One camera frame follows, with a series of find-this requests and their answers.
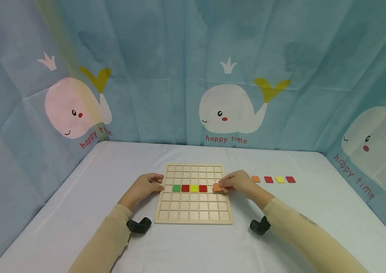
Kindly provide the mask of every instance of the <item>green tile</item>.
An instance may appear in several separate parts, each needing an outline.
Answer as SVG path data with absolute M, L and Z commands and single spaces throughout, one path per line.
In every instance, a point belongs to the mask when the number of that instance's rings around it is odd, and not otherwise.
M 181 185 L 173 185 L 173 192 L 181 191 Z

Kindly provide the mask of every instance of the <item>black clip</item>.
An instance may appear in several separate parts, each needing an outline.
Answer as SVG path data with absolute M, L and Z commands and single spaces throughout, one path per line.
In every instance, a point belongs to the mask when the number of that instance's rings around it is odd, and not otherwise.
M 147 230 L 150 228 L 150 225 L 152 224 L 152 221 L 150 221 L 149 218 L 144 217 L 140 223 L 137 223 L 136 221 L 129 220 L 126 222 L 126 226 L 129 228 L 129 230 L 132 233 L 138 233 L 138 234 L 144 234 L 147 232 Z
M 264 235 L 264 233 L 270 229 L 270 223 L 267 221 L 267 218 L 264 216 L 261 219 L 261 223 L 256 220 L 250 222 L 250 229 L 258 235 Z

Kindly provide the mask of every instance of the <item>wooden grid board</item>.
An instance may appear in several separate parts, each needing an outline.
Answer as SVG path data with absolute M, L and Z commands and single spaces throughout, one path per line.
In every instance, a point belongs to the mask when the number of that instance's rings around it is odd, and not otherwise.
M 156 224 L 232 224 L 229 195 L 213 193 L 221 165 L 168 164 L 159 194 Z

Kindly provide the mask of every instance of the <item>white tablecloth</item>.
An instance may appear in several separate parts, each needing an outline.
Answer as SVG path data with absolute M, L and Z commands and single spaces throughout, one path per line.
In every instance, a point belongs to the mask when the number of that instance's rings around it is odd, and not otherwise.
M 316 152 L 105 141 L 67 178 L 0 258 L 0 273 L 67 272 L 87 241 L 135 179 L 163 173 L 166 163 L 221 164 L 246 170 L 260 185 L 311 218 L 370 272 L 386 272 L 386 228 L 354 190 Z M 295 184 L 265 184 L 264 176 L 293 176 Z M 133 219 L 152 221 L 158 196 L 147 198 Z M 113 272 L 313 272 L 273 231 L 248 227 L 261 211 L 231 193 L 233 225 L 152 224 L 132 235 Z

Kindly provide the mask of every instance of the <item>right hand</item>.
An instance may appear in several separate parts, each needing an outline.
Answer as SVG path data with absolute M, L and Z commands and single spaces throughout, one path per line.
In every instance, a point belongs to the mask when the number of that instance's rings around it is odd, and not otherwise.
M 253 192 L 259 187 L 244 170 L 228 174 L 219 181 L 219 186 L 223 188 L 225 193 L 238 190 L 249 199 L 252 199 Z

